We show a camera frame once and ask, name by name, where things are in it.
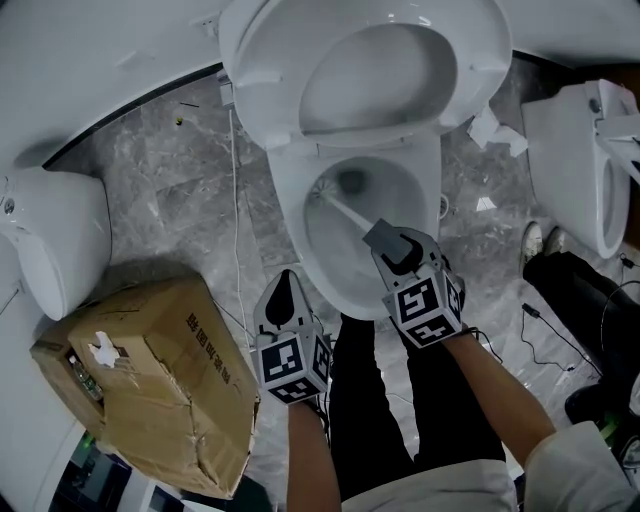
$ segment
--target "toilet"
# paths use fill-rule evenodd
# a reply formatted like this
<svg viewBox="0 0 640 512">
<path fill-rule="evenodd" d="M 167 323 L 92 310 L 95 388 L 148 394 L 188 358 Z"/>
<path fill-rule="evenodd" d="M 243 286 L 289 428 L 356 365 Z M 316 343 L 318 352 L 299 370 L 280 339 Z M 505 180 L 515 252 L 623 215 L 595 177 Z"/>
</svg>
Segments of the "toilet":
<svg viewBox="0 0 640 512">
<path fill-rule="evenodd" d="M 40 308 L 60 320 L 87 298 L 111 257 L 104 186 L 96 178 L 40 167 L 7 175 L 0 234 L 18 251 Z"/>
<path fill-rule="evenodd" d="M 568 233 L 610 258 L 624 238 L 631 177 L 640 183 L 635 97 L 591 81 L 524 104 L 522 113 L 536 200 Z"/>
<path fill-rule="evenodd" d="M 313 191 L 370 222 L 437 239 L 440 136 L 479 112 L 511 64 L 494 0 L 234 0 L 220 20 L 238 117 L 267 152 L 300 262 L 339 311 L 388 316 L 364 233 Z"/>
</svg>

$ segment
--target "tile floor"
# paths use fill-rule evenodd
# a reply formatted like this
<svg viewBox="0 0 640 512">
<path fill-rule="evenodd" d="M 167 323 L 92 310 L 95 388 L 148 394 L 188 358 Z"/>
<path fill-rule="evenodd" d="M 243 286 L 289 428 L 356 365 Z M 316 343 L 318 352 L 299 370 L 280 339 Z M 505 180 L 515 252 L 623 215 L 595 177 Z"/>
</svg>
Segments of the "tile floor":
<svg viewBox="0 0 640 512">
<path fill-rule="evenodd" d="M 554 94 L 563 80 L 555 68 L 515 60 L 491 106 L 501 122 L 523 131 L 520 104 Z M 182 105 L 191 103 L 199 108 Z M 177 126 L 176 118 L 184 119 Z M 557 328 L 559 322 L 535 291 L 519 276 L 522 232 L 536 219 L 548 231 L 552 221 L 535 204 L 526 154 L 511 158 L 501 146 L 486 151 L 466 135 L 467 124 L 442 139 L 443 192 L 451 211 L 442 221 L 440 242 L 454 269 L 466 280 L 465 321 L 480 326 L 491 338 L 505 366 L 544 404 L 559 426 L 567 424 L 566 396 L 594 379 L 591 369 L 549 332 L 542 322 L 528 320 L 526 337 L 539 358 L 576 364 L 568 374 L 532 362 L 530 348 L 520 341 L 520 305 L 539 309 Z M 298 261 L 284 227 L 264 152 L 251 143 L 235 119 L 240 161 L 238 171 L 238 257 L 241 294 L 247 323 L 267 282 L 285 268 L 301 277 L 316 314 L 325 328 L 337 333 L 339 315 L 313 288 Z M 113 227 L 112 266 L 96 294 L 125 284 L 181 275 L 195 269 L 206 279 L 214 298 L 235 318 L 241 318 L 236 296 L 234 259 L 235 217 L 230 160 L 228 112 L 221 107 L 214 77 L 169 92 L 99 130 L 53 166 L 52 170 L 82 172 L 104 180 Z M 481 211 L 480 198 L 495 209 Z M 577 243 L 569 248 L 602 273 L 619 280 L 617 259 L 602 261 Z M 640 255 L 634 254 L 640 262 Z M 635 277 L 640 277 L 636 269 Z M 634 272 L 627 271 L 630 278 Z M 226 317 L 246 352 L 241 329 Z M 391 408 L 411 453 L 418 447 L 410 404 L 406 355 L 389 324 L 379 322 L 376 355 Z M 262 483 L 274 501 L 286 489 L 286 410 L 266 396 L 248 474 Z"/>
</svg>

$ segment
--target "forearm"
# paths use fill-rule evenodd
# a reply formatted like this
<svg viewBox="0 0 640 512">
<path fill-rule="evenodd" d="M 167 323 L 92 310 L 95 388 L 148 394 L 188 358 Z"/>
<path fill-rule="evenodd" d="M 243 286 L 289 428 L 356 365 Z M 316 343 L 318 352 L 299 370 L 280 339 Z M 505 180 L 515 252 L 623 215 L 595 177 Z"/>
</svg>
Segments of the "forearm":
<svg viewBox="0 0 640 512">
<path fill-rule="evenodd" d="M 555 428 L 538 400 L 471 335 L 445 346 L 467 379 L 489 424 L 522 467 Z"/>
<path fill-rule="evenodd" d="M 289 512 L 339 512 L 340 490 L 320 418 L 306 405 L 289 407 Z"/>
</svg>

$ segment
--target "white sneaker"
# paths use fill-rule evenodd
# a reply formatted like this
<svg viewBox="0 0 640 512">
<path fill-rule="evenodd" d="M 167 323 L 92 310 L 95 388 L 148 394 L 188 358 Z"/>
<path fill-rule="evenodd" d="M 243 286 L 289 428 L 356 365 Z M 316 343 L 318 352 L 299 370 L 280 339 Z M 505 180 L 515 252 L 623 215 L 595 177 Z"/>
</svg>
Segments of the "white sneaker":
<svg viewBox="0 0 640 512">
<path fill-rule="evenodd" d="M 547 237 L 544 244 L 544 255 L 549 256 L 556 252 L 562 252 L 564 249 L 565 232 L 559 227 L 553 228 L 553 231 Z"/>
<path fill-rule="evenodd" d="M 544 242 L 542 241 L 542 229 L 540 224 L 532 222 L 527 226 L 522 237 L 522 247 L 520 250 L 520 274 L 524 271 L 524 267 L 531 261 L 534 256 L 544 251 Z"/>
</svg>

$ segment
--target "white sleeve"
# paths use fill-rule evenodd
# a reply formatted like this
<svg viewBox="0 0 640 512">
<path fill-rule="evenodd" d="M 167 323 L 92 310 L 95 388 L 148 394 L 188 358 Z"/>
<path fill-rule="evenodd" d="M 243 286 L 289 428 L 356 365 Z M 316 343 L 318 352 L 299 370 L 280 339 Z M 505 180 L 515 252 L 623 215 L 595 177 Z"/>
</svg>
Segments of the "white sleeve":
<svg viewBox="0 0 640 512">
<path fill-rule="evenodd" d="M 592 422 L 545 439 L 525 473 L 529 512 L 626 512 L 638 497 Z"/>
</svg>

